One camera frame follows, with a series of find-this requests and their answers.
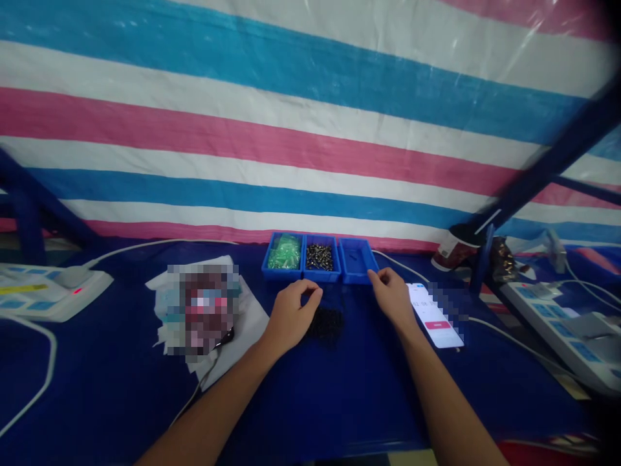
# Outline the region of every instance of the white power strip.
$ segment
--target white power strip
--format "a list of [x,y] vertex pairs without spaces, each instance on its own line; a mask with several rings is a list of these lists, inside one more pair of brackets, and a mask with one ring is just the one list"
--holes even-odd
[[609,358],[609,351],[600,350],[603,340],[584,338],[585,332],[591,328],[606,328],[612,335],[606,338],[619,344],[619,328],[605,323],[599,313],[570,319],[553,300],[535,296],[530,286],[508,283],[500,291],[577,376],[604,394],[621,395],[621,361]]
[[0,311],[28,320],[64,322],[88,306],[113,282],[105,272],[90,271],[76,287],[62,287],[54,279],[66,269],[0,263],[0,274],[17,285],[47,285],[42,291],[0,294]]

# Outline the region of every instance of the paper cup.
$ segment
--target paper cup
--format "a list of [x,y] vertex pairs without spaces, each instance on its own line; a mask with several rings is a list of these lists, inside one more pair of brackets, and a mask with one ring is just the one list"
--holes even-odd
[[431,264],[442,272],[451,271],[467,257],[476,254],[483,240],[484,236],[475,235],[471,226],[463,223],[454,225],[431,258]]

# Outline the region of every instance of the blue metal frame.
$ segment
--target blue metal frame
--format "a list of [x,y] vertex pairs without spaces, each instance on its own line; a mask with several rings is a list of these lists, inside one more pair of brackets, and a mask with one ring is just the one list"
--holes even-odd
[[492,220],[492,224],[498,229],[549,183],[562,184],[599,199],[618,203],[618,194],[611,195],[608,190],[568,180],[560,174],[619,123],[621,123],[621,81],[617,76],[596,100],[585,105],[556,143],[502,193],[498,202],[487,208],[483,214],[472,218],[473,227],[477,228],[481,222],[485,222],[500,209],[500,213]]
[[475,267],[472,269],[472,276],[470,277],[470,286],[468,290],[479,296],[481,288],[483,287],[483,281],[485,280],[485,274],[487,269],[490,268],[490,251],[492,250],[492,241],[494,240],[494,233],[496,229],[492,223],[489,224],[485,231],[485,244],[479,249],[479,257]]
[[572,180],[571,178],[565,178],[560,175],[553,177],[552,182],[560,184],[561,186],[564,186],[571,190],[579,191],[581,193],[597,197],[598,199],[601,199],[603,201],[621,205],[621,193],[610,191],[605,188],[600,188],[599,186],[595,186],[593,184]]
[[80,247],[105,246],[104,240],[73,214],[56,196],[24,167],[0,149],[0,188],[8,193],[12,206],[4,202],[3,214],[13,213],[24,260],[45,265],[42,228],[61,234]]

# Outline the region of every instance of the striped tarpaulin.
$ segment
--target striped tarpaulin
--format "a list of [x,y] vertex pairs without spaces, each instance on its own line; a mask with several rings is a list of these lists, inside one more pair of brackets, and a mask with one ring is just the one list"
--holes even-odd
[[[3,5],[1,144],[104,235],[291,230],[432,250],[616,69],[584,1],[506,3]],[[620,191],[620,139],[566,176]],[[502,231],[548,226],[571,243],[621,239],[617,207],[556,185]]]

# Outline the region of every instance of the smartphone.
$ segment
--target smartphone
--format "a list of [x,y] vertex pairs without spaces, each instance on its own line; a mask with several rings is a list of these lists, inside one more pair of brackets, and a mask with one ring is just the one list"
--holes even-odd
[[408,283],[409,300],[436,348],[459,348],[464,341],[422,283]]

